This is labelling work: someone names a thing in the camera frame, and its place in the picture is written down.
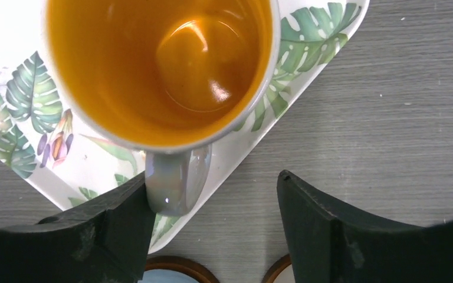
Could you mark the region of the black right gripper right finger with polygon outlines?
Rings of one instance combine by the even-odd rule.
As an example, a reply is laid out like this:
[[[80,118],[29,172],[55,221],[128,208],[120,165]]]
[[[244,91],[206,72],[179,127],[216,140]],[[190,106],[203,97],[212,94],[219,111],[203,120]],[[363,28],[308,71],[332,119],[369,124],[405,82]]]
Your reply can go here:
[[[393,221],[288,170],[278,176],[277,195],[297,282],[453,282],[453,220]]]

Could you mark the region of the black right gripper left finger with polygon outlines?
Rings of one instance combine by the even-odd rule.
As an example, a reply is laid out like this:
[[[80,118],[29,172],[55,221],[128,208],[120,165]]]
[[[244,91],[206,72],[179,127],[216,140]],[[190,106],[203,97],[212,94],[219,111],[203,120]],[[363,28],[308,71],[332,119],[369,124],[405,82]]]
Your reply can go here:
[[[139,174],[33,225],[0,228],[0,282],[137,282],[155,217]]]

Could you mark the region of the brown wooden ringed coaster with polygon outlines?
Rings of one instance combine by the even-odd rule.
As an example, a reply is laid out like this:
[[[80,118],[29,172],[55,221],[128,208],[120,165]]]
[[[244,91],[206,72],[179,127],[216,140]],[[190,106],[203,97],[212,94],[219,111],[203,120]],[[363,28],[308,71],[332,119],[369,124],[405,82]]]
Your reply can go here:
[[[199,281],[199,283],[219,283],[216,276],[203,265],[179,256],[157,256],[146,262],[145,271],[150,269],[170,269],[182,272]]]

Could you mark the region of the leaf pattern serving tray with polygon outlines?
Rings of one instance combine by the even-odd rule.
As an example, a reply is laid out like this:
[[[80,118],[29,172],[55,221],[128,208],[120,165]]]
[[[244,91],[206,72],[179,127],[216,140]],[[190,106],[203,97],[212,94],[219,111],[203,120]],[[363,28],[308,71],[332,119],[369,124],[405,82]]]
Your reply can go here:
[[[362,23],[368,1],[280,1],[281,54],[254,111],[212,146],[200,208],[271,130]],[[145,169],[145,154],[84,123],[43,42],[43,1],[0,1],[0,161],[62,210]]]

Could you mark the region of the orange interior patterned mug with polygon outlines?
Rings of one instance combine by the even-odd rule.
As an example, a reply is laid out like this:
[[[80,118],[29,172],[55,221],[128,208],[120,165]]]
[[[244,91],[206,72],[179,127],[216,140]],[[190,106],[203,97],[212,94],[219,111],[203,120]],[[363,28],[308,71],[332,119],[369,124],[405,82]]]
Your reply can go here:
[[[152,210],[189,213],[212,144],[253,111],[280,45],[277,1],[47,1],[47,48],[68,101],[146,153]]]

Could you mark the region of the light blue mug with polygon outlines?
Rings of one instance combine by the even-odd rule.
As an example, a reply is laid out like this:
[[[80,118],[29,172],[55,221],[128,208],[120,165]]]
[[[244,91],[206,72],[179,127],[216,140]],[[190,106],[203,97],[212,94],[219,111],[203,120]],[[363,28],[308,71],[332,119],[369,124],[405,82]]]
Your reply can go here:
[[[170,269],[150,269],[138,283],[199,283],[189,275]]]

